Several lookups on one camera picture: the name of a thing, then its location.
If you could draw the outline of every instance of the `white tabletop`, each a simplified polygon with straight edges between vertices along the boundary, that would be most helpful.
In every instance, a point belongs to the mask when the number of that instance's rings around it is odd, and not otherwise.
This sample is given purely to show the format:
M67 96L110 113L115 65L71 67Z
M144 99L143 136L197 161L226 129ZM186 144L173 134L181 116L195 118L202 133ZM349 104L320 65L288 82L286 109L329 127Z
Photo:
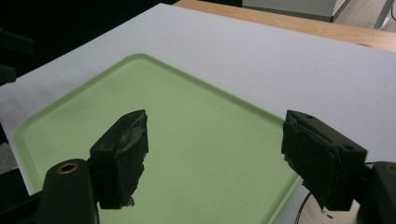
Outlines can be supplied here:
M395 52L167 5L0 87L8 139L35 112L137 52L281 118L287 109L314 115L368 149L367 161L396 161ZM297 188L276 223L293 223L306 193Z

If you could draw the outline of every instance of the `wooden surface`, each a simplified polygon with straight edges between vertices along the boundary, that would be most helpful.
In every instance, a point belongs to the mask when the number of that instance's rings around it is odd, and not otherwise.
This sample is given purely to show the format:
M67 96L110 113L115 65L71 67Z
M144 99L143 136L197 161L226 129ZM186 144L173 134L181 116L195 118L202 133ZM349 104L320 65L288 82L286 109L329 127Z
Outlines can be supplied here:
M181 0L175 3L174 6L194 9L243 21L257 22L260 24L328 37L354 44L366 45L373 48L396 51L396 34L394 33L324 21L312 21L258 10L229 7L194 0Z

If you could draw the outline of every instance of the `tray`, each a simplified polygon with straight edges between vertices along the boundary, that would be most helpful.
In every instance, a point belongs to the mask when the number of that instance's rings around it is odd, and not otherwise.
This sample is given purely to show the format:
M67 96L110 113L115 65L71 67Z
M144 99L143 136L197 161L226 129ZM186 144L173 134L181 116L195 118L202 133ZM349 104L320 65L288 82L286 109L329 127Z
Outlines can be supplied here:
M298 182L280 153L282 119L136 54L17 129L28 188L40 191L58 162L87 160L95 141L138 109L148 114L149 154L136 205L99 209L101 223L270 223Z

